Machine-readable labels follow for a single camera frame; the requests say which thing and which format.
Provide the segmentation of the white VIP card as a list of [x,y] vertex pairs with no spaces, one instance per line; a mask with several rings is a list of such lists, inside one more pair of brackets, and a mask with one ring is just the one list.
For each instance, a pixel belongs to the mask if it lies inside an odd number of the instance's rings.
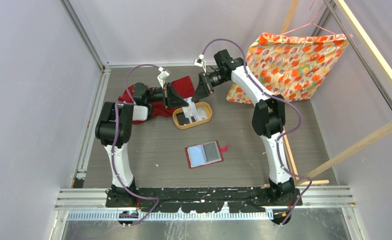
[[209,116],[208,116],[208,113],[207,113],[207,110],[205,107],[202,106],[202,107],[196,108],[195,119],[197,121],[203,121],[208,118],[209,118]]

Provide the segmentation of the yellow oval tray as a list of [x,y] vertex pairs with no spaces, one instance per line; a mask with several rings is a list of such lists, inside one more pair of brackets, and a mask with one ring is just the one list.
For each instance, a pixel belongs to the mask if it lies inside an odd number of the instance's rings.
[[172,114],[172,119],[175,126],[180,130],[186,130],[201,124],[208,123],[213,115],[211,106],[207,102],[197,102],[195,104],[198,120],[193,116],[190,118],[185,116],[185,111],[182,108],[176,109]]

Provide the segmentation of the red card holder wallet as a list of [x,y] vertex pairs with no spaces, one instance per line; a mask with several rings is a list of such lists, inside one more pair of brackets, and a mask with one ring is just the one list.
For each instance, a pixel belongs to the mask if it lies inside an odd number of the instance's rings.
[[190,169],[194,169],[223,162],[223,153],[228,150],[228,144],[221,147],[218,141],[211,141],[186,147],[185,154],[188,167]]

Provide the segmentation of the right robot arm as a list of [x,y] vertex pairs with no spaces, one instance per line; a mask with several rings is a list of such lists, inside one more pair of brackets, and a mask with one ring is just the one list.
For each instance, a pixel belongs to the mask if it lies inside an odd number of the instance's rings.
[[192,97],[198,101],[214,93],[214,87],[232,81],[249,97],[254,106],[252,128],[260,136],[269,165],[268,194],[272,203],[283,205],[295,192],[295,183],[286,162],[284,143],[280,135],[286,123],[285,104],[280,95],[266,89],[245,67],[245,61],[232,58],[224,49],[214,55],[217,70],[201,72]]

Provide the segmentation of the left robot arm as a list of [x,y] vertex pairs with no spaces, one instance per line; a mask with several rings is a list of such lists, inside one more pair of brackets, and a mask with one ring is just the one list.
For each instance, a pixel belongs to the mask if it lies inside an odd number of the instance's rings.
[[182,78],[163,87],[148,87],[138,82],[128,87],[117,102],[105,102],[95,128],[95,136],[104,146],[111,165],[112,184],[109,199],[132,207],[138,199],[135,179],[128,159],[128,142],[134,122],[154,118],[160,109],[174,111],[187,106],[186,98],[195,90],[189,78]]

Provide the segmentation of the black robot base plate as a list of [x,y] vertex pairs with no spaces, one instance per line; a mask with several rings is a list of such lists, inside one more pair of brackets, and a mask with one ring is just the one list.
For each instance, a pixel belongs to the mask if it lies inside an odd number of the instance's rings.
[[265,187],[141,187],[130,195],[124,189],[111,187],[105,190],[106,207],[139,208],[148,212],[177,213],[218,213],[228,209],[230,213],[264,212],[266,207],[287,209],[296,203],[299,189],[274,198],[272,191]]

